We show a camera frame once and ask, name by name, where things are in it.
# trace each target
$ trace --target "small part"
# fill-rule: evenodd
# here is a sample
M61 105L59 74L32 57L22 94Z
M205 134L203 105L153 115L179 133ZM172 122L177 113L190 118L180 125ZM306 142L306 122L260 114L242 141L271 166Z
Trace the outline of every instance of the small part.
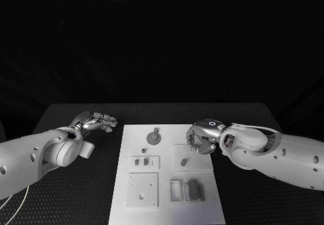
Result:
M180 202L182 201L182 193L180 193L180 181L170 181L170 201Z
M188 162L188 160L186 160L186 159L183 159L183 160L182 160L182 166L185 166L185 165L186 165L186 162Z
M147 135L147 142L152 145L159 144L159 142L162 140L160 134L157 132L159 132L159 129L154 128L154 132L149 133L149 135Z
M198 187L198 181L196 180L190 180L188 182L189 185L189 196L192 200L198 200L199 199L199 187Z
M203 190L203 185L199 185L199 195L200 195L200 200L205 201L205 190Z
M189 195L189 185L188 184L183 185L183 196L185 196L185 202L189 203L190 195Z

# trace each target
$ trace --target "robotic hand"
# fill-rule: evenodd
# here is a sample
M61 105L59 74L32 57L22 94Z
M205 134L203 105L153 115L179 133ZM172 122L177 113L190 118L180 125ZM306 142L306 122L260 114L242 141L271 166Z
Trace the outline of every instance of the robotic hand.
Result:
M265 135L257 128L272 131ZM195 144L195 135L203 142ZM216 144L232 163L245 170L257 169L267 176L303 188L324 190L324 142L284 135L278 131L221 121L198 121L186 135L188 144L208 155Z
M91 130L113 131L117 119L84 112L68 127L0 143L0 200L20 192L49 171L68 166L78 155L90 158L94 144L84 141Z

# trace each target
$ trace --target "black table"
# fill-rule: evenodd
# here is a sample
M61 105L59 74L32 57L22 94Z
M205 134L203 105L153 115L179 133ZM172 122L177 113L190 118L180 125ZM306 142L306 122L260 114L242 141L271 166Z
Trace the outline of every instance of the black table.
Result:
M116 116L118 126L113 133L95 130L87 137L95 144L90 159L78 157L68 167L51 171L31 186L12 224L108 224L124 124L193 124L212 118L225 125L236 122L281 131L262 103L54 104L33 134L68 126L84 111ZM324 224L320 191L296 187L257 170L242 170L221 149L212 154L212 161L226 224ZM25 191L3 208L0 224L13 216L23 196Z

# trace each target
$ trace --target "white cable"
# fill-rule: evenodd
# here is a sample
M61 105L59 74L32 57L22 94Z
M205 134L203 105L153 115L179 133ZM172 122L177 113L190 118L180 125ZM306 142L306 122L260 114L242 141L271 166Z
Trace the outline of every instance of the white cable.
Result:
M245 127L249 127L249 128L258 128L258 129L264 129L264 130L270 130L272 131L274 133L280 134L280 132L268 127L258 127L258 126L251 126L251 125L244 125L244 124L238 124L238 123L232 123L234 125L238 125L238 126L245 126Z
M2 208L5 207L5 205L8 204L8 202L9 202L10 199L12 199L12 196L9 197L8 201L6 201L5 204L2 205L0 210L2 210Z
M25 194L25 198L23 198L23 201L22 201L20 207L19 207L19 209L18 209L18 211L16 211L16 213L15 213L15 215L13 215L12 219L15 218L16 214L19 213L19 210L20 210L22 205L23 205L23 203L25 203L25 199L26 199L28 193L29 193L29 187L28 187L28 190L26 190L26 194Z

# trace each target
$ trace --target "black background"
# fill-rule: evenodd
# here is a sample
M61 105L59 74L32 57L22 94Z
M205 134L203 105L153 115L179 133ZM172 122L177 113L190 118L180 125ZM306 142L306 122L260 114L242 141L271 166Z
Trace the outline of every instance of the black background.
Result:
M319 14L216 3L203 9L127 3L8 9L8 139L32 133L52 103L262 102L285 133L321 140Z

